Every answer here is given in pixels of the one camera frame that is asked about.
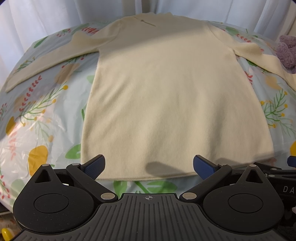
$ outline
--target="bed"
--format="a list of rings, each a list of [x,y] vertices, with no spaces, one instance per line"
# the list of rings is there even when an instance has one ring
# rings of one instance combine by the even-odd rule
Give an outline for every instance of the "bed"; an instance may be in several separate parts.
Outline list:
[[[75,32],[93,35],[109,23],[90,22],[36,41],[17,63],[13,73],[68,43]],[[276,55],[275,42],[246,28],[221,22],[210,24],[239,42],[255,42],[265,54]],[[75,57],[43,71],[8,93],[1,90],[0,201],[10,211],[16,197],[40,165],[48,163],[61,169],[80,162],[85,109],[98,58],[99,53]],[[279,76],[244,58],[237,57],[237,61],[258,97],[274,150],[278,153],[268,163],[283,169],[292,168],[287,165],[287,158],[296,156],[296,93]],[[196,175],[152,181],[97,181],[120,197],[124,192],[179,195],[201,180]]]

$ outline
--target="purple plush toy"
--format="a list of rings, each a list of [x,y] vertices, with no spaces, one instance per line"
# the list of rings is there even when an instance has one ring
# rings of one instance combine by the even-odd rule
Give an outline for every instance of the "purple plush toy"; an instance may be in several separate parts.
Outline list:
[[[287,69],[293,74],[296,73],[296,37],[282,35],[279,37],[280,43],[276,48],[276,55]]]

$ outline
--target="crosshair marking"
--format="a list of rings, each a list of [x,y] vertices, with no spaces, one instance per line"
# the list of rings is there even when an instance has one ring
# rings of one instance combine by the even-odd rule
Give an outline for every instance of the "crosshair marking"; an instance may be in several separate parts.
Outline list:
[[[151,196],[147,196],[147,197],[144,197],[145,199],[147,199],[148,201],[152,200],[154,197],[151,197]]]

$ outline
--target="blue gripper pad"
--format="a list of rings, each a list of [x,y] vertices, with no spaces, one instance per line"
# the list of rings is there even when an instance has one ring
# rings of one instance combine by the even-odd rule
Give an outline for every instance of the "blue gripper pad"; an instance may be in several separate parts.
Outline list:
[[[296,156],[289,156],[287,164],[289,167],[296,167]]]
[[[203,180],[219,170],[219,167],[217,165],[200,155],[196,155],[193,158],[193,168]]]
[[[105,169],[105,158],[96,156],[86,164],[87,166],[81,165],[81,170],[95,180]]]

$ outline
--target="cream sweater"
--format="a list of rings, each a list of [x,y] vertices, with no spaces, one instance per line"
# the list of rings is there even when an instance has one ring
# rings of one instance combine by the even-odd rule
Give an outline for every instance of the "cream sweater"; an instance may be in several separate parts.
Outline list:
[[[199,20],[149,13],[124,17],[91,37],[76,32],[70,43],[10,76],[6,91],[96,51],[81,162],[103,154],[100,179],[194,175],[196,154],[233,167],[273,154],[264,113],[236,55],[281,76],[294,90],[295,75],[255,43],[239,43]]]

